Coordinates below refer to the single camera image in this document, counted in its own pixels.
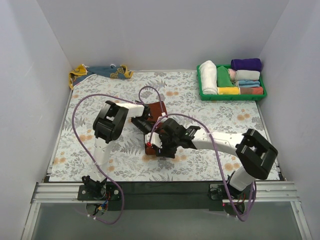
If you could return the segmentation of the blue yellow cloth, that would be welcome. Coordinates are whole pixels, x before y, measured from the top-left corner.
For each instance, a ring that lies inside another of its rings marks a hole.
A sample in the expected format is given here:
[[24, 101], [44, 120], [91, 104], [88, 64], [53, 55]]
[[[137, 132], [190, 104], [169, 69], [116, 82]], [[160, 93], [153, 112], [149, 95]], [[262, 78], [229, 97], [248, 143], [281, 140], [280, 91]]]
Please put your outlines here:
[[80, 64], [78, 67], [73, 69], [68, 74], [68, 85], [71, 90], [75, 86], [86, 80], [92, 75], [103, 76], [111, 79], [130, 79], [133, 76], [134, 72], [128, 70], [126, 65], [114, 65], [110, 66], [86, 66]]

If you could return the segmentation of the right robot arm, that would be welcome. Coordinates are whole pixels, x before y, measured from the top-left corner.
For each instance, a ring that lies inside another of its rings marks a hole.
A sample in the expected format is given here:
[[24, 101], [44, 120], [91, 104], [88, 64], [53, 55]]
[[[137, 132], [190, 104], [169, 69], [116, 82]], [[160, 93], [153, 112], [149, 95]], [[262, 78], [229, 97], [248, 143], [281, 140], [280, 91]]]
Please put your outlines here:
[[278, 150], [257, 130], [249, 128], [245, 133], [209, 133], [203, 127], [185, 128], [169, 118], [160, 128], [145, 137], [156, 154], [173, 158], [177, 148], [216, 150], [238, 157], [241, 167], [226, 181], [230, 195], [240, 195], [255, 180], [266, 180], [278, 156]]

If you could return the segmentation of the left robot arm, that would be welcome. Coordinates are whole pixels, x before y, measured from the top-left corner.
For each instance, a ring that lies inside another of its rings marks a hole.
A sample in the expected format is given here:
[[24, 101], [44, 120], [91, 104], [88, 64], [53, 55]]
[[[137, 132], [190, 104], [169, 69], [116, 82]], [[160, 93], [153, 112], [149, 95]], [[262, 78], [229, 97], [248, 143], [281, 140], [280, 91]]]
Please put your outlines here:
[[87, 176], [82, 177], [86, 191], [94, 199], [106, 196], [107, 163], [115, 141], [121, 136], [127, 119], [133, 119], [135, 126], [144, 134], [152, 130], [148, 118], [151, 110], [147, 104], [115, 103], [107, 100], [93, 122], [94, 165]]

